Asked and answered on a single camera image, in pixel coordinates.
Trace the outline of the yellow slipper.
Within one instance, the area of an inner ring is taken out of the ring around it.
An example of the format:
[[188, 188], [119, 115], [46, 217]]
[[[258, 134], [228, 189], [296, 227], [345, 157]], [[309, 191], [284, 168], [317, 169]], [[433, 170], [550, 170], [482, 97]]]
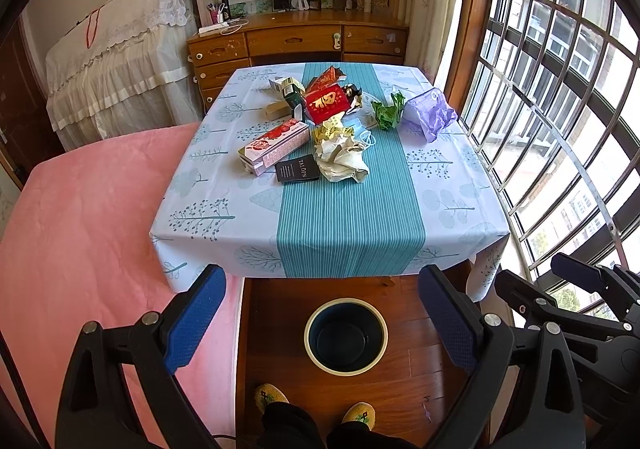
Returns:
[[370, 405], [370, 403], [360, 401], [360, 403], [355, 403], [346, 411], [342, 423], [359, 422], [366, 425], [367, 428], [372, 431], [372, 429], [374, 429], [375, 420], [375, 409]]
[[261, 414], [266, 412], [266, 408], [273, 403], [288, 403], [288, 397], [272, 384], [260, 384], [255, 391], [255, 403]]

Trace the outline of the red envelope with gold character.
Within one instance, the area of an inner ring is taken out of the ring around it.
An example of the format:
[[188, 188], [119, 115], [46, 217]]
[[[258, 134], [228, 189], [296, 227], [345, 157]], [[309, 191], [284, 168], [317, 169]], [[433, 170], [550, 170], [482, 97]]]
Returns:
[[305, 106], [311, 122], [319, 125], [335, 114], [346, 112], [350, 102], [343, 88], [333, 84], [306, 94]]

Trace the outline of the purple plastic package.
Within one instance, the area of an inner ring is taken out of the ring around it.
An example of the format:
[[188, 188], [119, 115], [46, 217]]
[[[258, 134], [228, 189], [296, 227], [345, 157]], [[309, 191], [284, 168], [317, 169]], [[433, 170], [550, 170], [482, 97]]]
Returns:
[[421, 137], [426, 143], [432, 143], [457, 119], [458, 114], [444, 93], [432, 87], [405, 103], [400, 128]]

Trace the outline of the yellow paper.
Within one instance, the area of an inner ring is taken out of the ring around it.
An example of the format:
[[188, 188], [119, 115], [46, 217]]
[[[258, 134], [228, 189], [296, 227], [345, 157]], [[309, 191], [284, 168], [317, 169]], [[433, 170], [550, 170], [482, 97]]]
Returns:
[[339, 144], [354, 137], [354, 128], [345, 126], [342, 116], [342, 113], [335, 114], [311, 131], [311, 137], [316, 146], [323, 143]]

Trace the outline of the white purple carton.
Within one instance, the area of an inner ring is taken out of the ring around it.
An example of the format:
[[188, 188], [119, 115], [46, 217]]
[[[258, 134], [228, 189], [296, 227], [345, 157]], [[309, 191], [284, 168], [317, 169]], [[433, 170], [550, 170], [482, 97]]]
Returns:
[[270, 87], [280, 96], [285, 97], [291, 91], [291, 82], [288, 77], [270, 79]]

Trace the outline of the beige paper bag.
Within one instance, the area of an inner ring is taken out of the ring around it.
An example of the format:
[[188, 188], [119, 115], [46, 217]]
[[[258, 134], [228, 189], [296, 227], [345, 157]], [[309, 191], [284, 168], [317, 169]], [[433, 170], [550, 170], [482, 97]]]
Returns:
[[319, 166], [320, 174], [329, 182], [351, 179], [360, 183], [370, 172], [363, 161], [363, 152], [366, 150], [354, 138], [339, 144], [323, 143], [314, 145], [314, 161]]

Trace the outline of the pink long carton box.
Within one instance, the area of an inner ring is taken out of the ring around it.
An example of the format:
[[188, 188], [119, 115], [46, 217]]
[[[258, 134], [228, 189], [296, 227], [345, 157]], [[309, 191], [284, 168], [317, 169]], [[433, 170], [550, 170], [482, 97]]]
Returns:
[[309, 138], [309, 126], [290, 118], [239, 149], [239, 157], [247, 172], [260, 176], [282, 158], [305, 146]]

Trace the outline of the black small booklet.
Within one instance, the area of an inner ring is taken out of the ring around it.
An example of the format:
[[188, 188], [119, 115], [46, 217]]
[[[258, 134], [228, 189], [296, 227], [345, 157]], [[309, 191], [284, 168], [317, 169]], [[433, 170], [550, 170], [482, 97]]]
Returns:
[[307, 154], [278, 162], [276, 175], [280, 183], [314, 181], [320, 178], [320, 169], [314, 157]]

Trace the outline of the green plastic bag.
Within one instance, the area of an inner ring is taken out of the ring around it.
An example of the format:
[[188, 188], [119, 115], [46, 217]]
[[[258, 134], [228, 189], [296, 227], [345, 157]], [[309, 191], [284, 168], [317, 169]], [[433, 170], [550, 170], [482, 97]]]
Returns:
[[378, 129], [396, 129], [400, 123], [402, 112], [404, 112], [406, 97], [400, 91], [390, 94], [390, 101], [372, 100], [371, 106]]

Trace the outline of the beige cardboard box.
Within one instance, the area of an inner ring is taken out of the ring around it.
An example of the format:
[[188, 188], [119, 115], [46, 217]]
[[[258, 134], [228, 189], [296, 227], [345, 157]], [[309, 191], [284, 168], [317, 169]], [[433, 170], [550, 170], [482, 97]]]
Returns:
[[291, 117], [292, 109], [288, 102], [283, 100], [271, 102], [265, 107], [265, 117], [267, 120], [277, 120], [278, 118]]

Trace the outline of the blue face mask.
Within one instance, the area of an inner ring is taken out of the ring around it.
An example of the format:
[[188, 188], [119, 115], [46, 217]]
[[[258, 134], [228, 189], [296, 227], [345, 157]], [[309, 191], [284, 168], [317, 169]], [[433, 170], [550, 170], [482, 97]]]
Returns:
[[346, 128], [352, 128], [352, 137], [355, 141], [362, 143], [364, 149], [375, 145], [376, 139], [372, 135], [369, 117], [360, 118], [357, 115], [347, 115], [343, 118], [343, 124]]

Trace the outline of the orange foil heat-patch pouch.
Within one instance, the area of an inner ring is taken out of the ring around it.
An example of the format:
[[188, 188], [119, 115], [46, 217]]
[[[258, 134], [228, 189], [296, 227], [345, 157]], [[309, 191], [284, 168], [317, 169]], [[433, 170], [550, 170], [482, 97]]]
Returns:
[[311, 79], [310, 83], [306, 87], [306, 93], [311, 94], [314, 91], [333, 86], [345, 79], [346, 74], [340, 68], [335, 68], [335, 66], [331, 65], [320, 75]]

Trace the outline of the green yellow medicine box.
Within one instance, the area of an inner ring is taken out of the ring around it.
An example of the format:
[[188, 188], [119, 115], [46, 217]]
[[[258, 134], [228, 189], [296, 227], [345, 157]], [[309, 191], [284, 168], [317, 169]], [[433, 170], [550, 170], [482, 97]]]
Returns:
[[293, 77], [285, 77], [279, 83], [280, 93], [292, 110], [292, 117], [303, 122], [305, 120], [305, 88]]

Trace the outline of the black gold foil wrapper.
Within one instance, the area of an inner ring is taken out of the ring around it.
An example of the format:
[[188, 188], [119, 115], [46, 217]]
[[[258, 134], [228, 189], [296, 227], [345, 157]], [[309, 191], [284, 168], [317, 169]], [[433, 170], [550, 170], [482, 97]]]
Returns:
[[342, 89], [348, 101], [346, 114], [352, 114], [362, 107], [362, 89], [354, 84], [344, 85]]

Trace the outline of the wooden desk with drawers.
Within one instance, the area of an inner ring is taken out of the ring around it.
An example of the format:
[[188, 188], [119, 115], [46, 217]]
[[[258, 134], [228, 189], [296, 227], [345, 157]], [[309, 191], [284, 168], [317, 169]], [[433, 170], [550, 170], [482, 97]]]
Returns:
[[249, 16], [188, 40], [194, 82], [209, 109], [239, 68], [284, 62], [373, 62], [402, 65], [409, 27], [384, 14], [292, 11]]

